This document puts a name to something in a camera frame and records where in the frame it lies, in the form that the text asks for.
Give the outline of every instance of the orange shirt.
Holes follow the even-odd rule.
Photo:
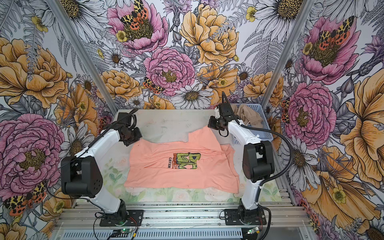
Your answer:
[[[152,143],[141,139],[130,153],[125,187],[207,188],[238,192],[234,149],[220,145],[207,126],[188,135],[188,142]]]

